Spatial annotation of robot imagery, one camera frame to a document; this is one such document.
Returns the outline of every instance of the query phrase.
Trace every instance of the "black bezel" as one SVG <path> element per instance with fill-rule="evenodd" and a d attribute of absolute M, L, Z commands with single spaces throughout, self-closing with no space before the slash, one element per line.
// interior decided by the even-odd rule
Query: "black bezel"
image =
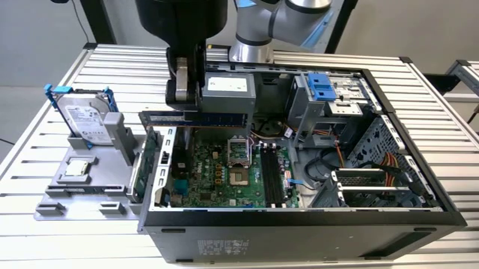
<path fill-rule="evenodd" d="M 219 64 L 210 62 L 211 72 L 218 72 Z M 254 66 L 267 66 L 270 70 L 275 71 L 281 65 L 277 64 L 245 64 L 245 63 L 229 63 L 230 70 L 238 72 L 239 67 L 247 66 L 249 69 L 246 72 L 254 71 Z M 160 226 L 160 227 L 180 227 L 187 228 L 188 226 L 343 226 L 346 229 L 349 226 L 379 226 L 379 225 L 409 225 L 411 226 L 411 231 L 417 229 L 427 229 L 429 235 L 427 240 L 437 240 L 443 237 L 446 234 L 459 230 L 466 227 L 466 221 L 450 200 L 450 197 L 437 179 L 431 167 L 427 165 L 426 159 L 421 154 L 418 147 L 414 144 L 414 141 L 410 137 L 409 131 L 405 125 L 401 123 L 401 120 L 397 116 L 395 109 L 391 105 L 390 100 L 387 99 L 382 88 L 377 80 L 373 77 L 371 71 L 369 69 L 355 69 L 355 68 L 318 68 L 309 66 L 291 66 L 282 65 L 293 71 L 298 70 L 298 73 L 303 73 L 305 70 L 313 71 L 339 71 L 339 72 L 359 72 L 366 79 L 371 90 L 374 91 L 378 101 L 382 104 L 383 112 L 390 117 L 393 125 L 397 128 L 398 134 L 403 140 L 403 143 L 407 147 L 407 153 L 414 157 L 418 167 L 421 168 L 429 185 L 439 199 L 445 212 L 434 211 L 357 211 L 357 212 L 331 212 L 331 211 L 319 211 L 319 210 L 306 210 L 306 211 L 285 211 L 285 212 L 273 212 L 273 211 L 254 211 L 245 210 L 243 212 L 218 212 L 218 211 L 155 211 L 155 212 L 143 212 L 143 217 L 140 218 L 140 225 L 143 226 Z M 406 254 L 402 249 L 399 249 L 394 255 Z"/>

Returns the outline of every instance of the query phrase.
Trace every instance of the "motherboard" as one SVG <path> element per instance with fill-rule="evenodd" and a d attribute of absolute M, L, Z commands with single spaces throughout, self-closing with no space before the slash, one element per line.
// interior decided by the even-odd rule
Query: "motherboard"
<path fill-rule="evenodd" d="M 269 166 L 266 160 L 262 159 L 262 150 L 263 153 L 267 152 L 261 146 L 249 145 L 245 149 L 235 141 L 230 145 L 227 143 L 197 144 L 190 178 L 175 179 L 172 206 L 298 207 L 297 190 L 289 183 L 289 178 L 293 179 L 293 164 L 287 149 L 281 147 L 270 149 L 277 160 L 273 164 L 275 167 Z M 238 162 L 233 164 L 233 159 L 249 159 L 250 164 Z M 281 190 L 278 194 L 281 197 L 275 201 L 270 201 L 273 189 Z"/>

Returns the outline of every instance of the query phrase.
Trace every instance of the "label sticker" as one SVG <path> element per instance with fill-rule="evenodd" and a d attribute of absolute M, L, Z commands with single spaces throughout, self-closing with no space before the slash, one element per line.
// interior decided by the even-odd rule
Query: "label sticker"
<path fill-rule="evenodd" d="M 209 91 L 241 91 L 247 92 L 247 79 L 239 77 L 211 77 L 209 79 Z"/>
<path fill-rule="evenodd" d="M 287 129 L 286 132 L 285 132 L 285 136 L 286 136 L 287 138 L 290 138 L 291 135 L 293 135 L 293 129 L 289 127 L 289 129 Z"/>
<path fill-rule="evenodd" d="M 201 255 L 246 255 L 250 240 L 198 240 Z"/>
<path fill-rule="evenodd" d="M 111 143 L 100 113 L 91 106 L 67 105 L 67 113 L 82 137 L 91 143 Z"/>

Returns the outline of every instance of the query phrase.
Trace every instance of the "slotted aluminum surface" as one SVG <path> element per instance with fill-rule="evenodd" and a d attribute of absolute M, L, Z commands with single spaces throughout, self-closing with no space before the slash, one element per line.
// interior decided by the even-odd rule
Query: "slotted aluminum surface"
<path fill-rule="evenodd" d="M 209 51 L 210 60 L 227 58 L 226 50 Z M 415 66 L 394 57 L 289 52 L 275 52 L 275 63 L 371 70 L 469 227 L 395 261 L 235 263 L 217 267 L 479 268 L 478 137 Z M 99 45 L 82 52 L 60 85 L 84 89 L 110 86 L 126 126 L 135 133 L 144 133 L 136 113 L 168 109 L 167 79 L 164 49 Z M 59 113 L 46 103 L 0 165 L 0 245 L 8 245 L 0 251 L 0 261 L 10 260 L 0 264 L 2 268 L 59 268 L 72 264 L 83 268 L 167 268 L 171 265 L 164 263 L 150 237 L 136 234 L 136 221 L 34 220 L 35 206 L 67 151 L 67 134 Z"/>

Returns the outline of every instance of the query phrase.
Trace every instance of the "drive label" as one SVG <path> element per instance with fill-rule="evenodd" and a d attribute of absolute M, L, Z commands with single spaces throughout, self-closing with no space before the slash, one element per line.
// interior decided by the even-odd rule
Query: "drive label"
<path fill-rule="evenodd" d="M 112 139 L 100 113 L 91 106 L 67 105 L 67 113 L 82 137 L 91 143 L 110 143 Z"/>

